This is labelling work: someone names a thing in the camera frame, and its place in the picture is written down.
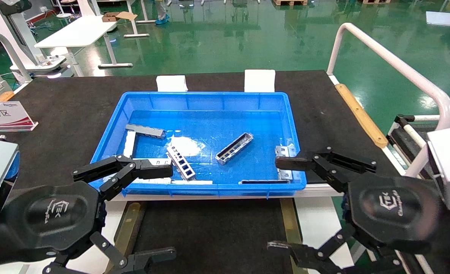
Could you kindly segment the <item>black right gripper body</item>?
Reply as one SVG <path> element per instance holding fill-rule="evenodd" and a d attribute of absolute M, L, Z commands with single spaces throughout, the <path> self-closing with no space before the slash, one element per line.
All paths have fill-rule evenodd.
<path fill-rule="evenodd" d="M 348 182 L 347 221 L 370 249 L 423 254 L 431 251 L 442 216 L 442 198 L 425 180 L 363 174 Z"/>

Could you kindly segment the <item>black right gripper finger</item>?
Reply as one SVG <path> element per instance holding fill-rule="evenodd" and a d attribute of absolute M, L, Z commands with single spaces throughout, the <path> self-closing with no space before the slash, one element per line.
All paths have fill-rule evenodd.
<path fill-rule="evenodd" d="M 354 236 L 355 232 L 354 227 L 348 225 L 318 249 L 303 244 L 270 241 L 267 243 L 267 250 L 289 255 L 297 267 L 315 269 L 320 274 L 395 274 L 402 269 L 402 262 L 397 256 L 387 256 L 364 266 L 337 266 L 331 260 L 331 255 Z"/>
<path fill-rule="evenodd" d="M 358 174 L 376 173 L 377 162 L 370 158 L 336 151 L 327 147 L 318 151 L 300 151 L 295 157 L 277 156 L 275 166 L 281 170 L 311 170 L 339 193 L 348 192 L 351 182 L 338 167 Z"/>

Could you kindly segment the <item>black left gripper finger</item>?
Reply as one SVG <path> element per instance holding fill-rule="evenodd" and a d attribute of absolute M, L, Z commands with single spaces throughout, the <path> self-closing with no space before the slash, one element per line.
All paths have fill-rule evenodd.
<path fill-rule="evenodd" d="M 101 199 L 110 201 L 135 179 L 167 178 L 173 175 L 171 164 L 153 165 L 149 160 L 131 159 L 123 155 L 112 156 L 73 171 L 74 182 L 94 182 L 110 176 L 99 187 Z"/>
<path fill-rule="evenodd" d="M 89 236 L 89 241 L 96 246 L 113 264 L 109 274 L 148 274 L 153 263 L 174 260 L 176 250 L 173 247 L 154 249 L 133 253 L 124 256 L 115 246 L 104 238 L 100 232 L 94 232 Z M 44 267 L 43 274 L 83 274 L 75 269 L 68 269 L 66 265 L 70 260 L 69 255 L 58 255 L 53 262 Z"/>

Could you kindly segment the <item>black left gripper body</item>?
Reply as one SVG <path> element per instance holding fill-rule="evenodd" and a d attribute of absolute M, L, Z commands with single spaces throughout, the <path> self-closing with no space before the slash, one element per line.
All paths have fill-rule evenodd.
<path fill-rule="evenodd" d="M 86 182 L 30 188 L 3 208 L 16 250 L 23 253 L 83 253 L 105 216 L 103 198 Z"/>

